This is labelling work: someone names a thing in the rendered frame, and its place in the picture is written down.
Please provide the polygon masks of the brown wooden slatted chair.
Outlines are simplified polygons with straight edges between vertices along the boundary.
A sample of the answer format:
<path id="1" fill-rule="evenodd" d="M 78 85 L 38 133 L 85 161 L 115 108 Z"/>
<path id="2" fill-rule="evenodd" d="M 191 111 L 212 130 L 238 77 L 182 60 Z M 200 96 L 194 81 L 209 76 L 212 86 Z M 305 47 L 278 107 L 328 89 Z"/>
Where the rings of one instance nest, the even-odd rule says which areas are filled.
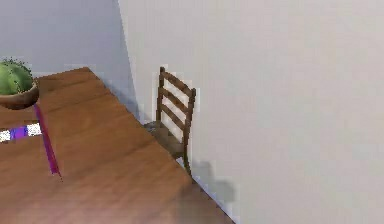
<path id="1" fill-rule="evenodd" d="M 188 98 L 188 102 L 183 103 L 175 94 L 169 91 L 165 87 L 165 82 L 169 82 L 181 91 Z M 190 88 L 161 66 L 159 69 L 159 85 L 157 89 L 156 119 L 143 125 L 175 160 L 182 159 L 183 166 L 189 175 L 192 175 L 192 172 L 188 156 L 188 144 L 196 95 L 197 91 L 195 88 Z M 180 140 L 178 140 L 164 124 L 162 119 L 163 114 L 169 117 L 182 132 L 182 138 Z"/>

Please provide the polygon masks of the brown wooden table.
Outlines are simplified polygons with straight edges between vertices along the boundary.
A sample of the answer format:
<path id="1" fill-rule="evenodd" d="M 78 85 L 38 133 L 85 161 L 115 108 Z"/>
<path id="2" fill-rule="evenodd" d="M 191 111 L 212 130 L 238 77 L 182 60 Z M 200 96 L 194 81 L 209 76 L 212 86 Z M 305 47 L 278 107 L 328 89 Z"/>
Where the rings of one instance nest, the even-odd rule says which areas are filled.
<path id="1" fill-rule="evenodd" d="M 0 224 L 234 224 L 88 68 L 39 78 L 41 137 L 0 143 Z"/>

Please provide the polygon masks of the magenta pencil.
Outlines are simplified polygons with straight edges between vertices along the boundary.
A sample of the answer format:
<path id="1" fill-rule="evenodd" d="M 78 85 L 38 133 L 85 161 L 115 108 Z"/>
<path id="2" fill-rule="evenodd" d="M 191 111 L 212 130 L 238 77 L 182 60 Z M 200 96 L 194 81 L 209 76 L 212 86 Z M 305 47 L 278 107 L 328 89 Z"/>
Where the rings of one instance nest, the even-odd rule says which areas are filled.
<path id="1" fill-rule="evenodd" d="M 49 163 L 51 173 L 57 174 L 59 177 L 62 177 L 60 170 L 59 170 L 59 166 L 58 166 L 56 157 L 55 157 L 54 150 L 52 148 L 48 129 L 45 125 L 42 111 L 41 111 L 38 104 L 34 104 L 33 107 L 34 107 L 34 111 L 35 111 L 36 117 L 37 117 L 38 122 L 39 122 L 40 130 L 41 130 L 42 138 L 43 138 L 43 142 L 44 142 L 44 147 L 45 147 L 45 151 L 46 151 L 46 156 L 47 156 L 47 160 Z"/>

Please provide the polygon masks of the brown plant pot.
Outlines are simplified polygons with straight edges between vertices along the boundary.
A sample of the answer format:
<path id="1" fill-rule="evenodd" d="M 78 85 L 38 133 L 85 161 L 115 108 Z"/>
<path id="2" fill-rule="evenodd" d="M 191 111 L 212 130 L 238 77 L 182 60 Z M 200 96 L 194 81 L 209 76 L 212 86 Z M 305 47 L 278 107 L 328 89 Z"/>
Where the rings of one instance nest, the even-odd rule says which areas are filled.
<path id="1" fill-rule="evenodd" d="M 0 106 L 11 110 L 22 110 L 33 106 L 39 99 L 39 88 L 36 82 L 32 87 L 22 93 L 14 95 L 0 95 Z"/>

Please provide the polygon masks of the white and purple stick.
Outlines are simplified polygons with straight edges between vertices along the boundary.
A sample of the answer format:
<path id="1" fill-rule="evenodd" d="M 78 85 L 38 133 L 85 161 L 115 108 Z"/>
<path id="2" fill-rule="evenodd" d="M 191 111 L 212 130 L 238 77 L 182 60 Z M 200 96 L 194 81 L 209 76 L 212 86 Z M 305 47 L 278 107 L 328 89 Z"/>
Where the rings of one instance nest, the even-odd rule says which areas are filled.
<path id="1" fill-rule="evenodd" d="M 0 143 L 13 141 L 25 137 L 33 137 L 41 135 L 40 125 L 38 123 L 11 128 L 0 131 Z"/>

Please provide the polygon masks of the green round cactus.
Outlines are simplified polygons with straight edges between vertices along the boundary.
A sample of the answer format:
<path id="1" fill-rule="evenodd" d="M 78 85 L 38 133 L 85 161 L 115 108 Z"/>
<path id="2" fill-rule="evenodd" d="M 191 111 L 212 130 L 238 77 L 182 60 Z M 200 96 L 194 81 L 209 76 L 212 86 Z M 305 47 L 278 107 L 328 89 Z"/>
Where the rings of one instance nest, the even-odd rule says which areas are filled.
<path id="1" fill-rule="evenodd" d="M 0 62 L 0 95 L 15 95 L 32 88 L 31 70 L 22 61 L 5 59 Z"/>

